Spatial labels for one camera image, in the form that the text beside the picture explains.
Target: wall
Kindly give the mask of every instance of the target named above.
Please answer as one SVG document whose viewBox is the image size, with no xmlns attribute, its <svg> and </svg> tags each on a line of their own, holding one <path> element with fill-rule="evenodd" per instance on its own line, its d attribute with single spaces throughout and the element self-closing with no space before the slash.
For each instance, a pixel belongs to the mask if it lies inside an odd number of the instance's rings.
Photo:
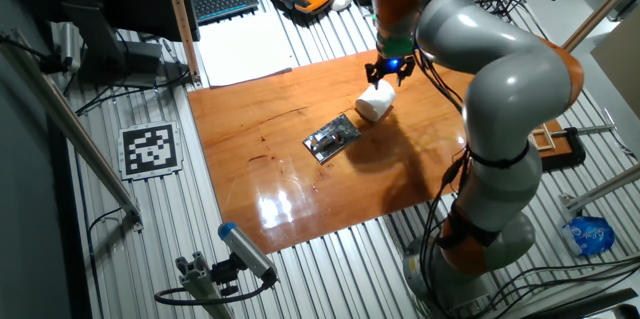
<svg viewBox="0 0 640 319">
<path fill-rule="evenodd" d="M 640 10 L 634 10 L 591 52 L 600 68 L 640 117 Z"/>
<path fill-rule="evenodd" d="M 46 51 L 33 20 L 14 0 L 0 0 L 0 32 L 12 28 Z M 48 128 L 44 109 L 0 56 L 0 318 L 71 318 L 75 310 L 59 225 L 68 215 L 57 204 L 50 155 L 59 132 Z"/>
</svg>

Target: white paper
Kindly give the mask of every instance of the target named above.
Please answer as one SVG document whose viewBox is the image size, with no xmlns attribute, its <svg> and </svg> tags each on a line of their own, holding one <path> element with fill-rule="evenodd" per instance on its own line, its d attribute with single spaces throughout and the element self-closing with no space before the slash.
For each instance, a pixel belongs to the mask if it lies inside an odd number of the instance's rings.
<svg viewBox="0 0 640 319">
<path fill-rule="evenodd" d="M 210 86 L 287 71 L 293 60 L 289 40 L 275 12 L 202 26 L 198 47 Z"/>
</svg>

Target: wooden post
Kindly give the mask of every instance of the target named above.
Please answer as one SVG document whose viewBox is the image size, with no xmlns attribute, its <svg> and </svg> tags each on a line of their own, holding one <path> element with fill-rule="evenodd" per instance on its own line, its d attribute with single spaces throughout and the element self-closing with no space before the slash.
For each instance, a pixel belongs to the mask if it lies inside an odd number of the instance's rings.
<svg viewBox="0 0 640 319">
<path fill-rule="evenodd" d="M 200 81 L 200 72 L 198 71 L 198 62 L 196 59 L 196 50 L 193 46 L 193 38 L 191 37 L 191 28 L 189 27 L 189 19 L 187 10 L 184 7 L 184 0 L 171 0 L 173 3 L 173 11 L 176 14 L 178 29 L 180 30 L 180 38 L 184 51 L 187 54 L 187 64 L 189 64 L 189 73 L 194 82 Z"/>
<path fill-rule="evenodd" d="M 620 0 L 604 0 L 604 4 L 596 9 L 587 20 L 580 25 L 578 30 L 576 30 L 569 39 L 564 43 L 562 48 L 567 50 L 568 52 L 573 51 L 583 40 L 593 31 L 593 29 L 600 24 L 602 19 L 613 9 L 616 4 L 618 4 Z"/>
</svg>

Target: white sponge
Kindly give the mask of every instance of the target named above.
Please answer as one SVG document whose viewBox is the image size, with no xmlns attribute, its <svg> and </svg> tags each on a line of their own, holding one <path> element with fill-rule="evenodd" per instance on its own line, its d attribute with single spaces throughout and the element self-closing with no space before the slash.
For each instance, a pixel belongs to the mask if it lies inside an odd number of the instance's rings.
<svg viewBox="0 0 640 319">
<path fill-rule="evenodd" d="M 378 90 L 371 84 L 356 100 L 356 109 L 365 118 L 378 121 L 396 100 L 396 91 L 384 80 L 378 82 Z"/>
</svg>

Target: metal rod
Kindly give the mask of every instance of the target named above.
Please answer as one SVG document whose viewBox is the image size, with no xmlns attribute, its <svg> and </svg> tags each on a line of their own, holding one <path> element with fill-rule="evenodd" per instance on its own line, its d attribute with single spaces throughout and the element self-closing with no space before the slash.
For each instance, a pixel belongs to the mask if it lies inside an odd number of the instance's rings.
<svg viewBox="0 0 640 319">
<path fill-rule="evenodd" d="M 184 0 L 171 0 L 173 3 L 173 11 L 178 22 L 178 30 L 184 51 L 187 54 L 187 62 L 189 64 L 189 73 L 193 80 L 200 81 L 200 72 L 198 70 L 198 61 L 196 59 L 196 49 L 193 46 L 193 37 L 191 37 L 191 28 L 189 27 L 189 19 L 187 17 L 187 9 L 184 6 Z"/>
<path fill-rule="evenodd" d="M 569 39 L 564 43 L 562 48 L 565 50 L 572 52 L 583 40 L 593 31 L 593 29 L 604 19 L 605 16 L 613 9 L 613 7 L 618 4 L 620 0 L 604 0 L 604 4 L 602 4 L 598 9 L 596 9 L 591 15 L 587 18 L 587 20 L 580 25 L 578 30 L 576 30 Z"/>
<path fill-rule="evenodd" d="M 584 208 L 585 205 L 609 194 L 610 192 L 622 187 L 623 185 L 627 185 L 638 179 L 640 179 L 640 164 L 632 166 L 624 172 L 591 189 L 587 193 L 571 200 L 571 202 L 567 205 L 567 209 L 570 212 L 575 213 L 578 210 Z"/>
<path fill-rule="evenodd" d="M 138 204 L 132 199 L 120 178 L 100 154 L 98 147 L 84 130 L 53 80 L 43 75 L 33 57 L 22 49 L 3 44 L 0 45 L 0 54 L 27 83 L 47 115 L 55 121 L 98 179 L 122 206 L 127 216 L 134 222 L 134 228 L 136 230 L 142 229 L 142 216 Z"/>
<path fill-rule="evenodd" d="M 614 130 L 615 128 L 616 128 L 615 125 L 608 124 L 608 125 L 597 125 L 597 126 L 592 126 L 587 128 L 578 128 L 576 129 L 576 131 L 578 132 L 578 135 L 582 135 L 582 134 L 595 134 L 595 133 L 601 133 L 601 132 L 608 132 L 608 131 Z M 563 136 L 565 134 L 567 134 L 567 130 L 563 129 L 563 130 L 551 133 L 551 136 L 557 137 L 557 136 Z"/>
</svg>

